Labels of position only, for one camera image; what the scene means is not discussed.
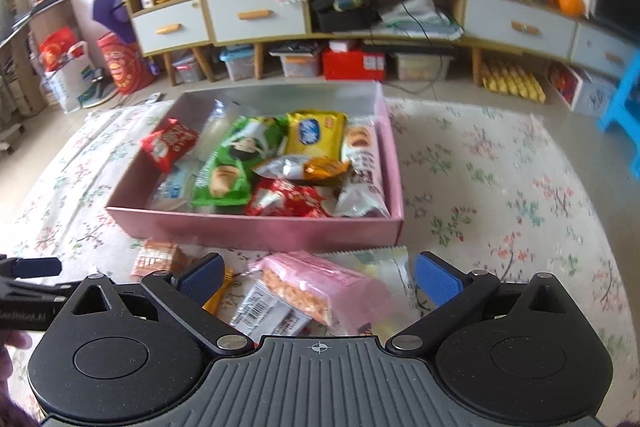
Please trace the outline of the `pink snack bar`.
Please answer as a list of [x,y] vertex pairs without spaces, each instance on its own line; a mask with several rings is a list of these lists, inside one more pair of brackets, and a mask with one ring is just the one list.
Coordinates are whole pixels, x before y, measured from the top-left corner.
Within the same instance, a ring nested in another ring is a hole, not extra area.
[[272,254],[250,269],[274,295],[342,334],[360,334],[393,312],[383,282],[306,251]]

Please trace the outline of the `white blue snack packet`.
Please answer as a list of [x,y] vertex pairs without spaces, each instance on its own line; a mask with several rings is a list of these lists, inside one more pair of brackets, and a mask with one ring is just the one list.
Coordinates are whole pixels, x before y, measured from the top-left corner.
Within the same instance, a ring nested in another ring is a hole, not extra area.
[[197,159],[178,160],[160,181],[146,208],[158,211],[189,211],[194,184],[201,167],[202,163]]

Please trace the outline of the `green snack packet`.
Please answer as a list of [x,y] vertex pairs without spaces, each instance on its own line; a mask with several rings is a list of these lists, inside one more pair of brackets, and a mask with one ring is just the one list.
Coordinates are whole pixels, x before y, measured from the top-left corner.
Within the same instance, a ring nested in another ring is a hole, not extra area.
[[194,207],[244,206],[253,193],[254,168],[276,156],[285,138],[284,116],[240,116],[196,177]]

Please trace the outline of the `red strawberry snack packet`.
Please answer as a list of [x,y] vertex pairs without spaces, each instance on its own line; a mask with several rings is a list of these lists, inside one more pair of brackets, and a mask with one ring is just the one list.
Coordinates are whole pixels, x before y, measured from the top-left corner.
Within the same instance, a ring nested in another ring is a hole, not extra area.
[[327,218],[333,215],[335,205],[331,187],[262,179],[244,213],[253,217]]

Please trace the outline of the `red white snack packet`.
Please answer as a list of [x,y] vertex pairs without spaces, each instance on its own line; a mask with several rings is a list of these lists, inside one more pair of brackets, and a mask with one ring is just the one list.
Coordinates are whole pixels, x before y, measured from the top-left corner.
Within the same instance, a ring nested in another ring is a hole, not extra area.
[[169,118],[165,126],[142,139],[142,150],[163,173],[170,173],[172,166],[198,142],[198,132],[176,118]]

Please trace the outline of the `orange cracker packet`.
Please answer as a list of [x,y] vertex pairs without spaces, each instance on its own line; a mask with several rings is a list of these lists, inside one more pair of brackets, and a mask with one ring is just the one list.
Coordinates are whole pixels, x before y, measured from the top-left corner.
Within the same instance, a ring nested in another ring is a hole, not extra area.
[[179,245],[147,239],[138,252],[130,272],[130,280],[140,282],[143,277],[157,271],[180,273],[190,265],[190,258]]

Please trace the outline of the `floral table cloth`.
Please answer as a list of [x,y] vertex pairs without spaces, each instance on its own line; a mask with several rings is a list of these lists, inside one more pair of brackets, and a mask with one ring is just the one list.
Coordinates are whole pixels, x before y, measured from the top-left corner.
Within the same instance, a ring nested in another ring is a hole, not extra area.
[[[504,281],[555,274],[613,361],[600,420],[637,419],[637,340],[623,280],[585,187],[542,122],[403,98],[387,107],[404,193],[401,245]],[[160,103],[89,115],[33,184],[2,198],[2,253],[57,257],[66,281],[93,272],[126,281],[141,244],[105,206],[167,111]]]

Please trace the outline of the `white brown cake packet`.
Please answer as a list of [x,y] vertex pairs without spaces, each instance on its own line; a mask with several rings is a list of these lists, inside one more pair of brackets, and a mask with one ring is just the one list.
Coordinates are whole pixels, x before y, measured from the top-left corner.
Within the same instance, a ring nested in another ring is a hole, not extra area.
[[350,171],[338,195],[334,216],[389,218],[374,118],[360,117],[347,121],[341,160],[350,162]]

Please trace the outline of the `orange snack packet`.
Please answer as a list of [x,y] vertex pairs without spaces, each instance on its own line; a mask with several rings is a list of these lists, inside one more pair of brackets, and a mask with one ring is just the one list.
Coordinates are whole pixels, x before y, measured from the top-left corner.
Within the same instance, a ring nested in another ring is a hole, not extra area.
[[324,157],[313,157],[308,159],[303,167],[303,179],[312,183],[332,182],[341,176],[346,176],[352,168],[349,160]]

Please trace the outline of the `white shopping bag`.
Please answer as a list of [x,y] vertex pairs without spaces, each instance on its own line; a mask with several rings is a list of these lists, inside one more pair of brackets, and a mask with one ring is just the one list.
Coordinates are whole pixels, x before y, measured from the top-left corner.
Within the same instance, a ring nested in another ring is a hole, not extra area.
[[65,114],[83,108],[96,95],[94,66],[85,41],[65,26],[39,46],[44,80]]

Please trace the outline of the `red lantern bag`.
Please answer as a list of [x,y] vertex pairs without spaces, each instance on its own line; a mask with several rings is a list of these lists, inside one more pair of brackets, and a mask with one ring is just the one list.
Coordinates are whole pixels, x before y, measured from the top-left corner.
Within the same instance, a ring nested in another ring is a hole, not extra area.
[[105,65],[120,94],[133,94],[148,87],[154,76],[136,42],[123,42],[114,32],[98,40]]

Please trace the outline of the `red storage box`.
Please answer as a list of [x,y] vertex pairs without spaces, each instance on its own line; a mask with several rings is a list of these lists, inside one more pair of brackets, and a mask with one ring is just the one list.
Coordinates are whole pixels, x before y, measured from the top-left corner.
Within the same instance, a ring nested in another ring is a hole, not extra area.
[[381,53],[368,53],[360,49],[322,53],[323,74],[326,80],[384,81],[386,60]]

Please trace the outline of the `purple cap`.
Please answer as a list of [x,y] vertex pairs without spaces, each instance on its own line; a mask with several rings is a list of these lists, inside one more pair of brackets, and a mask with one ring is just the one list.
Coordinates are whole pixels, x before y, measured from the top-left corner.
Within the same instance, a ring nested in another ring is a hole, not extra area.
[[106,27],[122,42],[130,44],[136,41],[125,0],[93,0],[92,19]]

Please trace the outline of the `orange fruit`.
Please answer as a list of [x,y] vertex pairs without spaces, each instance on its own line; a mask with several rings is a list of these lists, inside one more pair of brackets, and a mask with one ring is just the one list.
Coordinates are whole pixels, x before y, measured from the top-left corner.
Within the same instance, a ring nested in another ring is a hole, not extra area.
[[583,17],[586,12],[584,0],[558,0],[559,10],[569,17]]

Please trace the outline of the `wooden tv cabinet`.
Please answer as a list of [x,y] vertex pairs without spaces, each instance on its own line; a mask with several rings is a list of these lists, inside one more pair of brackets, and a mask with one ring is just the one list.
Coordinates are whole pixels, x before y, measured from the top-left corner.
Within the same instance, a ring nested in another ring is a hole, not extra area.
[[451,44],[530,54],[618,78],[637,48],[626,38],[532,0],[125,0],[142,52],[285,40],[363,39],[413,51]]

